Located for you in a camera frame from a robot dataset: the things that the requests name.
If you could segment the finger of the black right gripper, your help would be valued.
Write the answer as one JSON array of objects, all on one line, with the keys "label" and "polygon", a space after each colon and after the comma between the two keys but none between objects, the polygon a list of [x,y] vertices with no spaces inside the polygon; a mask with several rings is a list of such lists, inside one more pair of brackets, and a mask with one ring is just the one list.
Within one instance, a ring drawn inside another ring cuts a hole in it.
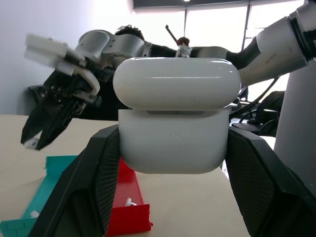
[{"label": "finger of the black right gripper", "polygon": [[51,124],[53,107],[47,103],[39,103],[30,113],[21,135],[21,144],[43,132]]},{"label": "finger of the black right gripper", "polygon": [[37,150],[51,144],[69,125],[71,120],[79,116],[85,108],[85,103],[66,103],[53,112],[37,143]]}]

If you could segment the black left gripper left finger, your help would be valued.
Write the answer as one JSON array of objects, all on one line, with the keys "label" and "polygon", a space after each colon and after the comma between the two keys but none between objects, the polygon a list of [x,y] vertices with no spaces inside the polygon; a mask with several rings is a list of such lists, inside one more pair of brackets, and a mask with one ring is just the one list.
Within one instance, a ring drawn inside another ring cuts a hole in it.
[{"label": "black left gripper left finger", "polygon": [[99,130],[62,172],[28,237],[104,237],[119,160],[118,126]]}]

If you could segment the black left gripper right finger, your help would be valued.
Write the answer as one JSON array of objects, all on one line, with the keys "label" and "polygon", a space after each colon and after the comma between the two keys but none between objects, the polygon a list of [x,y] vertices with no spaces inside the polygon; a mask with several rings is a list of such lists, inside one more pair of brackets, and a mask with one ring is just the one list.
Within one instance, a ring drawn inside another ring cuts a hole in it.
[{"label": "black left gripper right finger", "polygon": [[250,237],[316,237],[316,197],[264,139],[231,127],[226,165]]}]

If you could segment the white charging case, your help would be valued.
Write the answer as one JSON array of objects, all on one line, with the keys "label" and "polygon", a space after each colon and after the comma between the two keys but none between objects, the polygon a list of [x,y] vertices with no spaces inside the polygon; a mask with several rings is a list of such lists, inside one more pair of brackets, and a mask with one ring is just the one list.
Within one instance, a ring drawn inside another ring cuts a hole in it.
[{"label": "white charging case", "polygon": [[131,58],[113,88],[125,163],[148,174],[201,174],[227,152],[229,110],[241,86],[236,67],[218,58]]}]

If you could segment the teal plastic tray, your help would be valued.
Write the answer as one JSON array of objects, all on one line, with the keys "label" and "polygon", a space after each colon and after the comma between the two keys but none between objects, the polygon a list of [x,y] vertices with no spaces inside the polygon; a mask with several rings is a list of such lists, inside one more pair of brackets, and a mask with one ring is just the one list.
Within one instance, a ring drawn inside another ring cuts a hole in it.
[{"label": "teal plastic tray", "polygon": [[77,156],[47,156],[44,169],[46,175],[38,187],[34,197],[27,206],[21,218],[0,222],[0,233],[3,237],[28,237],[37,218],[31,218],[30,213],[41,213],[50,194],[52,193],[62,172],[76,159]]}]

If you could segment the red plastic tray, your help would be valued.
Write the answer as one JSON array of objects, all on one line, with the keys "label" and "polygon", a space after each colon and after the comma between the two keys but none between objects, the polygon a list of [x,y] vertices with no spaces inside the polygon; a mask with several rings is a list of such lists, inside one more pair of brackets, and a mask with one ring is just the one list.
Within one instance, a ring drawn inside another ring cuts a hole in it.
[{"label": "red plastic tray", "polygon": [[[127,198],[132,198],[137,205],[125,206]],[[114,204],[105,237],[144,233],[152,226],[150,205],[144,202],[136,172],[120,160]]]}]

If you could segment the silver robot torso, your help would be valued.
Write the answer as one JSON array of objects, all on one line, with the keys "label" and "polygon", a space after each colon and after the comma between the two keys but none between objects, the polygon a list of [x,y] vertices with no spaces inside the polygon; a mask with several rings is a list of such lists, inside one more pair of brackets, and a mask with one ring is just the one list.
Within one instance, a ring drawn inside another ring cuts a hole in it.
[{"label": "silver robot torso", "polygon": [[303,68],[289,75],[274,152],[286,163],[313,156],[316,146],[314,106],[316,71]]}]

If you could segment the black office chair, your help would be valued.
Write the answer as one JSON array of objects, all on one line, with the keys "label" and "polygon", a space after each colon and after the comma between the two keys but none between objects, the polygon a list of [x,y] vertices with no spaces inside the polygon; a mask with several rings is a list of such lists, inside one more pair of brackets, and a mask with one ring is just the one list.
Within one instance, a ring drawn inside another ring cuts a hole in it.
[{"label": "black office chair", "polygon": [[232,127],[258,136],[275,137],[285,91],[273,91],[256,107],[247,112]]}]

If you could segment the person with dark hair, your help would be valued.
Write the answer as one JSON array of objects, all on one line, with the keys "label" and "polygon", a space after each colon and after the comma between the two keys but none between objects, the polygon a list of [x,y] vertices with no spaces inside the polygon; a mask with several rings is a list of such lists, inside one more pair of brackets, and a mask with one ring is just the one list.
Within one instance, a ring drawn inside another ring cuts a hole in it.
[{"label": "person with dark hair", "polygon": [[[138,38],[140,38],[142,41],[147,43],[145,41],[144,36],[137,27],[133,27],[131,25],[127,26],[122,26],[118,28],[118,30],[115,32],[115,35],[120,36],[120,35],[134,35]],[[151,52],[150,52],[150,57],[175,57],[176,56],[176,50],[169,48],[167,46],[162,46],[162,45],[157,45],[153,44],[151,46]]]}]

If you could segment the small brown topped object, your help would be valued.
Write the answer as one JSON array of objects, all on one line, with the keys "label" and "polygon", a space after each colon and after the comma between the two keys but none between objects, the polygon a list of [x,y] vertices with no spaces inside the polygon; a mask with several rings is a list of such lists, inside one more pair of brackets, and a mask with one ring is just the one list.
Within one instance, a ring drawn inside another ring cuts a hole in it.
[{"label": "small brown topped object", "polygon": [[192,51],[192,48],[189,47],[190,40],[186,37],[181,37],[181,38],[177,39],[174,36],[174,34],[171,32],[168,25],[165,25],[165,28],[178,46],[175,57],[190,58],[191,51]]}]

